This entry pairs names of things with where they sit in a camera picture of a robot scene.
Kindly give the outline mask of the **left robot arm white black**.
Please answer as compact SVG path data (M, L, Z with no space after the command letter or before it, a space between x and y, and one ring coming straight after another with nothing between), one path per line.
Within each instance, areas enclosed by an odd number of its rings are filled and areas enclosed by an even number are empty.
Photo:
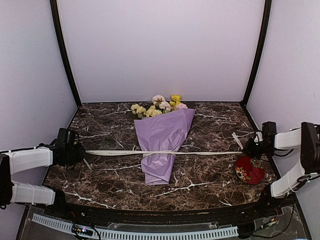
M86 156L79 134L67 128L60 128L57 138L51 144L40 143L30 148L0 152L0 208L9 204L31 204L50 206L60 218L71 213L65 203L63 191L54 187L13 181L12 176L33 169L61 166L73 169Z

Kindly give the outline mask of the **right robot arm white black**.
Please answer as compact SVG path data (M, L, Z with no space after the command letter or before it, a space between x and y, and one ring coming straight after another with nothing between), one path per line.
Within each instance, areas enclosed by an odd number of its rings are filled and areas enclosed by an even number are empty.
M255 213L266 217L275 208L273 199L283 199L320 177L320 125L304 121L297 128L278 132L275 122L264 122L262 130L249 138L242 152L256 160L263 155L287 158L291 153L299 153L297 163L268 185L264 193L266 198L255 205Z

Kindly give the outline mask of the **pink rose flower stem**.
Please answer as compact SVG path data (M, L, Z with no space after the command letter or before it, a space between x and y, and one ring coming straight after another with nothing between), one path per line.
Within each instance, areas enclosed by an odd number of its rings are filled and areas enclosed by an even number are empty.
M166 101L165 97L162 95L155 95L152 98L152 103L153 105L156 106L158 110L161 110L163 114L176 111L176 110L181 110L181 109L188 109L187 105L182 103L176 105L175 107L171 107L170 101Z

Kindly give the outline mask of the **yellow fuzzy poppy stem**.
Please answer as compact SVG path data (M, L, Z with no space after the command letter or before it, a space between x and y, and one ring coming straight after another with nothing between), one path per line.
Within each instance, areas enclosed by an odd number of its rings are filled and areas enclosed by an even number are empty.
M171 95L171 101L169 102L169 104L171 105L171 107L175 107L176 105L179 105L181 103L182 100L182 96L179 94L173 94Z

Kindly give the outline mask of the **pink purple wrapping paper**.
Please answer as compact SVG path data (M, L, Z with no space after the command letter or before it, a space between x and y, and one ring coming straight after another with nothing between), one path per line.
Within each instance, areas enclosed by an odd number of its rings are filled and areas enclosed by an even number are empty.
M179 109L169 113L135 120L135 131L142 151L177 152L185 142L191 128L195 110ZM176 156L151 154L141 160L146 185L169 183Z

